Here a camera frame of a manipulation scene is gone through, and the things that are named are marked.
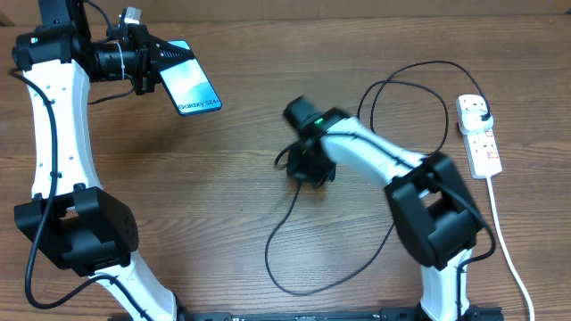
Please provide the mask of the blue Galaxy smartphone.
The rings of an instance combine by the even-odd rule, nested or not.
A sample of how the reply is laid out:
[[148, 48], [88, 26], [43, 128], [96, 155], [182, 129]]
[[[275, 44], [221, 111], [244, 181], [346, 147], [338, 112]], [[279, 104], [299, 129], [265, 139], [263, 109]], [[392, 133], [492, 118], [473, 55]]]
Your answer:
[[180, 116], [222, 108], [214, 87], [196, 58], [160, 68], [161, 82]]

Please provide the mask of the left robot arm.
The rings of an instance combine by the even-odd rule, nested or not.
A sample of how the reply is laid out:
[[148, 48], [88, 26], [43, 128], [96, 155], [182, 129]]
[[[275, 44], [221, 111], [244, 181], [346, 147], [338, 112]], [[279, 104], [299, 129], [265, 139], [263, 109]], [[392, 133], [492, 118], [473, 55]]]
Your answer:
[[28, 87], [34, 120], [31, 199], [14, 209], [31, 240], [30, 257], [43, 254], [84, 285], [100, 284], [132, 320], [186, 320], [182, 302], [139, 252], [132, 211], [100, 183], [87, 109], [93, 83], [128, 80], [133, 94], [151, 93], [162, 69], [194, 53], [152, 36], [133, 7], [99, 41], [91, 37], [85, 2], [42, 1], [39, 10], [41, 24], [16, 39], [11, 70]]

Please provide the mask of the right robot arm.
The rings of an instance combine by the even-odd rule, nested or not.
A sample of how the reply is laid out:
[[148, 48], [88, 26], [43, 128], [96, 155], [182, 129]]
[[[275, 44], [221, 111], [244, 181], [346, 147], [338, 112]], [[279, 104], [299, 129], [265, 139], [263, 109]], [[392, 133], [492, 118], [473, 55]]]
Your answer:
[[365, 128], [345, 111], [318, 111], [300, 96], [283, 112], [298, 135], [283, 151], [289, 177], [320, 187], [337, 164], [382, 187], [402, 245], [420, 264], [423, 294], [415, 308], [382, 309], [384, 320], [501, 320], [501, 309], [481, 309], [467, 298], [468, 265], [476, 236], [490, 227], [454, 162], [403, 149]]

